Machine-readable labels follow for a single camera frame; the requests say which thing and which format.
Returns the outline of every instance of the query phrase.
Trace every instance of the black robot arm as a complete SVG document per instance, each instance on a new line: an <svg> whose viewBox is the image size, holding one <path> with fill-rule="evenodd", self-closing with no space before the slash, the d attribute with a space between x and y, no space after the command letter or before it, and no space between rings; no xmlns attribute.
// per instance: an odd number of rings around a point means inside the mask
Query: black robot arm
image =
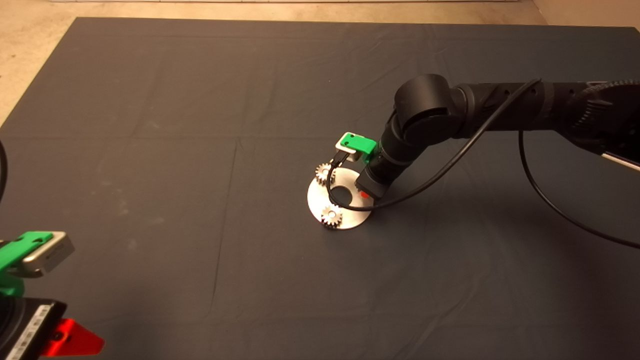
<svg viewBox="0 0 640 360"><path fill-rule="evenodd" d="M356 184L375 199L430 145L469 138L522 83L461 84L426 74L403 84L395 110ZM575 145L640 163L640 82L538 82L489 131L554 130Z"/></svg>

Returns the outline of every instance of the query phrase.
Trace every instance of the white disc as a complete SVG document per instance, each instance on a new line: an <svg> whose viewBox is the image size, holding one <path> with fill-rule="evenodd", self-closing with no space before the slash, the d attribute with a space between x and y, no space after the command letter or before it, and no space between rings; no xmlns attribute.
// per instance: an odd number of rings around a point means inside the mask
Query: white disc
<svg viewBox="0 0 640 360"><path fill-rule="evenodd" d="M335 181L331 185L331 188L335 188L337 186L343 186L349 190L351 193L351 202L350 206L372 206L373 199L368 197L362 197L360 192L356 188L356 179L359 174L348 168L336 168L335 173ZM309 190L307 191L307 203L309 205L309 210L311 210L311 214L318 220L322 222L320 216L322 215L322 210L332 205L329 200L329 195L326 192L326 186L319 184L314 178L309 184ZM353 211L342 209L342 222L336 227L338 230L351 229L356 227L367 220L367 217L371 214L371 211Z"/></svg>

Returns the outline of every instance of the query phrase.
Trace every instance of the cable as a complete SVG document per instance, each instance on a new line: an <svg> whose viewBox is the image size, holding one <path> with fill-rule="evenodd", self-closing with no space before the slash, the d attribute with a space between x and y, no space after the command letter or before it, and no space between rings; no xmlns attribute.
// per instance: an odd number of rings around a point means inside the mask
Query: cable
<svg viewBox="0 0 640 360"><path fill-rule="evenodd" d="M4 145L2 144L2 141L0 141L0 202L2 202L4 188L6 188L6 178L9 173L8 163Z"/></svg>
<svg viewBox="0 0 640 360"><path fill-rule="evenodd" d="M635 249L640 249L640 243L623 240L615 236L611 236L609 234L601 233L600 231L597 231L596 229L593 229L579 222L578 220L564 213L564 211L560 210L553 202L551 202L551 200L549 200L549 198L545 195L545 193L542 192L542 190L540 189L536 181L533 179L533 176L531 175L531 171L529 170L529 164L527 163L527 157L525 156L525 152L524 152L524 132L522 130L518 131L518 148L520 150L520 161L522 162L522 168L524 169L524 173L527 175L527 179L529 180L529 183L533 187L533 190L536 190L536 193L542 198L542 200L544 200L544 202L546 202L547 205L549 205L549 207L551 207L556 213L558 213L558 215L560 215L561 217L563 217L565 220L569 221L573 225L580 227L582 230L585 230L591 234L599 236L605 240L613 241L614 243L619 243L620 245L633 247Z"/></svg>
<svg viewBox="0 0 640 360"><path fill-rule="evenodd" d="M326 191L327 191L327 193L329 195L329 200L333 204L338 205L338 206L340 206L341 208L344 208L344 209L353 210L353 211L372 211L372 210L375 210L375 209L381 209L381 208L386 208L386 207L391 206L391 205L395 205L395 204L397 204L399 202L405 201L407 199L410 199L410 198L418 195L419 193L421 193L424 190L426 190L427 188L429 188L431 185L435 184L436 181L438 181L441 177L443 177L467 153L467 151L469 151L469 149L471 149L471 146L473 146L476 143L478 138L480 138L480 136L487 130L487 128L489 128L489 126L491 126L491 124L493 124L495 119L499 118L500 115L502 115L502 113L509 107L509 105L511 105L512 102L517 100L524 92L526 92L528 89L530 89L532 86L534 86L535 84L537 84L539 82L540 82L540 79L533 79L530 82L522 85L515 92L513 92L513 94L511 94L491 114L491 116L489 116L489 118L486 119L486 121L469 138L469 140L467 140L467 142L464 144L464 146L460 150L458 150L458 152L434 176L431 177L431 179L427 180L425 183L423 183L422 185L420 185L419 187L417 187L413 191L411 191L411 192L409 192L409 193L407 193L407 194L405 194L405 195L403 195L401 197L398 197L396 199L389 200L389 201L386 201L386 202L382 202L380 204L374 204L373 206L356 207L356 206L350 206L348 204L343 204L339 200L337 200L335 198L335 196L333 196L333 194L331 193L331 184L330 184L331 182L327 181L326 182ZM341 161L332 160L331 168L329 169L329 173L327 174L327 178L328 179L331 179L331 174L333 173L333 171L335 170L335 168L338 166L339 163L342 163L342 162Z"/></svg>

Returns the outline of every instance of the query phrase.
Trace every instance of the gear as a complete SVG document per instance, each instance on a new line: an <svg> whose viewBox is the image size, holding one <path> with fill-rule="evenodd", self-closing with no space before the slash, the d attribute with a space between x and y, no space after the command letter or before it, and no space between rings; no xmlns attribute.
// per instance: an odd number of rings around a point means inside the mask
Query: gear
<svg viewBox="0 0 640 360"><path fill-rule="evenodd" d="M342 209L336 205L329 205L322 210L322 224L335 229L342 222Z"/></svg>
<svg viewBox="0 0 640 360"><path fill-rule="evenodd" d="M329 174L329 170L331 170L331 165L324 163L318 165L316 168L316 181L320 185L326 185L326 175ZM331 173L331 184L335 181L335 171Z"/></svg>

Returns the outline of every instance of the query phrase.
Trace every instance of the dark gray cloth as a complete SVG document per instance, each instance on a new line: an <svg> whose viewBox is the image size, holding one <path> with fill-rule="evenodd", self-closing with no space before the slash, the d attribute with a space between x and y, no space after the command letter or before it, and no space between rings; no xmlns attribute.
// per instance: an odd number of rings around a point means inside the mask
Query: dark gray cloth
<svg viewBox="0 0 640 360"><path fill-rule="evenodd" d="M96 359L637 359L640 252L537 198L515 133L351 231L308 212L345 131L399 85L640 78L631 28L77 19L3 126L0 229L77 250L28 295L103 336ZM638 239L638 174L526 136L573 216ZM461 145L429 148L394 185Z"/></svg>

